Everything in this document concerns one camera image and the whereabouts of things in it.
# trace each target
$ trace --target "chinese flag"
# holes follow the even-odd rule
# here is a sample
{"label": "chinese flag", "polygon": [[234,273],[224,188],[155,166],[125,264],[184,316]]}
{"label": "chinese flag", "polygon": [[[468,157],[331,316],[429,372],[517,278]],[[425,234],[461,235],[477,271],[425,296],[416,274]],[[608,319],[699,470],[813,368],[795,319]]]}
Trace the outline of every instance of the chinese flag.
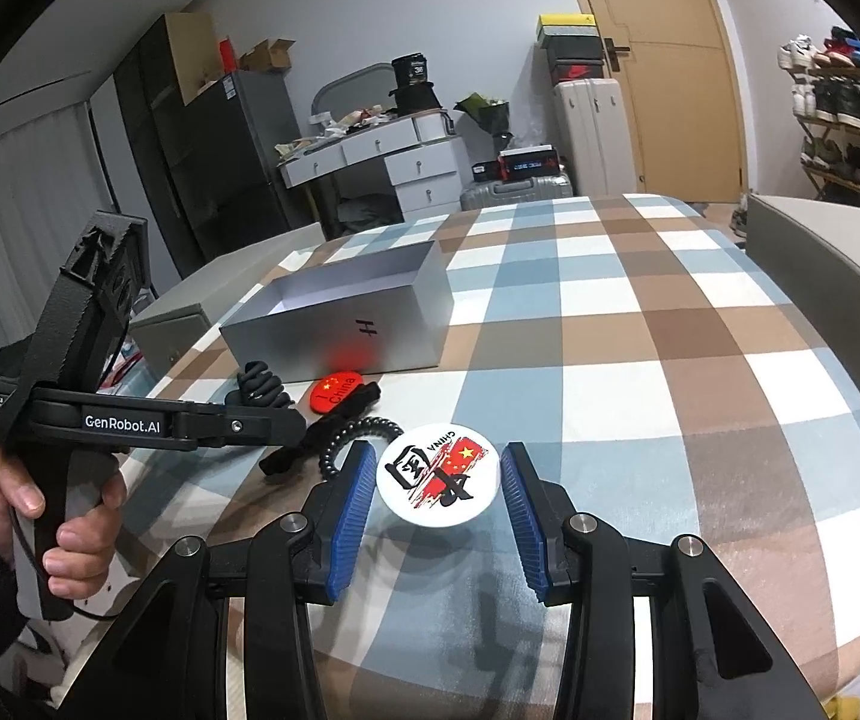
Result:
{"label": "chinese flag", "polygon": [[[484,455],[486,450],[474,442],[474,440],[461,437],[453,445],[444,447],[442,450],[443,456],[433,458],[433,467],[440,469],[448,476],[456,476],[457,474],[466,473],[477,463]],[[443,480],[431,476],[430,480],[424,485],[423,490],[420,490],[419,498],[416,501],[416,507],[423,504],[436,503],[439,496],[443,495],[443,490],[446,490],[446,485]]]}

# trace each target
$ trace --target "curtain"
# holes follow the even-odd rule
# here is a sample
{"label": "curtain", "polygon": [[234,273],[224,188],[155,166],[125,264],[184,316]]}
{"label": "curtain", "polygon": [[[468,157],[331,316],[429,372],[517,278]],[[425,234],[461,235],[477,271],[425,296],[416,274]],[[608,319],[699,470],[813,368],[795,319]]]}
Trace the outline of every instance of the curtain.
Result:
{"label": "curtain", "polygon": [[86,103],[0,136],[0,347],[31,333],[92,212],[112,210]]}

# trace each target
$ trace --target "screw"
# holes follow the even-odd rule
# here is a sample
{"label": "screw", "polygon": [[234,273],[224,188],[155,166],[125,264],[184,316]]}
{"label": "screw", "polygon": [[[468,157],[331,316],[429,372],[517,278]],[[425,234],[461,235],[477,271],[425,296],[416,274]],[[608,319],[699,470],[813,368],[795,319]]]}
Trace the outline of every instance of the screw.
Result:
{"label": "screw", "polygon": [[199,552],[199,547],[203,543],[202,538],[198,536],[183,536],[176,543],[176,553],[180,557],[191,557]]}
{"label": "screw", "polygon": [[303,514],[294,512],[294,514],[284,514],[280,518],[280,527],[287,533],[299,533],[308,525],[308,519],[303,517]]}
{"label": "screw", "polygon": [[592,514],[574,514],[570,517],[570,527],[577,533],[593,533],[597,525],[597,519]]}
{"label": "screw", "polygon": [[697,557],[697,555],[702,555],[703,552],[703,542],[696,536],[683,536],[676,543],[676,546],[687,557]]}

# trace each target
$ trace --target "door handle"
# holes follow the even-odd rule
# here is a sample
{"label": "door handle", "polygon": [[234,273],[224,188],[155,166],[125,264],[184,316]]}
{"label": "door handle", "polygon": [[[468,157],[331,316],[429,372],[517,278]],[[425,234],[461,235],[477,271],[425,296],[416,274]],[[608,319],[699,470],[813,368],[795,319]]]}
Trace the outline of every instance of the door handle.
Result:
{"label": "door handle", "polygon": [[618,73],[620,71],[620,54],[630,53],[632,51],[630,46],[616,46],[613,38],[604,38],[604,47],[606,47],[606,56],[609,59],[611,71]]}

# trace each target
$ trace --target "blue gripper pad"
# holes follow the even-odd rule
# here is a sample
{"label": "blue gripper pad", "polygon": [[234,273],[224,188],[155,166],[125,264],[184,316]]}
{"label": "blue gripper pad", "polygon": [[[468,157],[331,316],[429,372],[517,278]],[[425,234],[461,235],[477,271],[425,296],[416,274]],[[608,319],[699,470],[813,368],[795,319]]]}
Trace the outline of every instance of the blue gripper pad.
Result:
{"label": "blue gripper pad", "polygon": [[352,480],[346,493],[340,519],[337,520],[330,544],[330,571],[326,578],[326,595],[335,603],[353,579],[356,555],[364,538],[366,517],[369,515],[376,488],[376,450],[369,442],[353,442],[350,455],[359,453],[359,463],[343,464],[340,476],[349,471]]}
{"label": "blue gripper pad", "polygon": [[503,498],[507,501],[513,538],[516,539],[516,549],[520,553],[520,562],[523,564],[527,585],[537,594],[537,600],[544,603],[550,589],[546,541],[540,531],[537,514],[527,495],[511,447],[513,445],[508,445],[500,456]]}

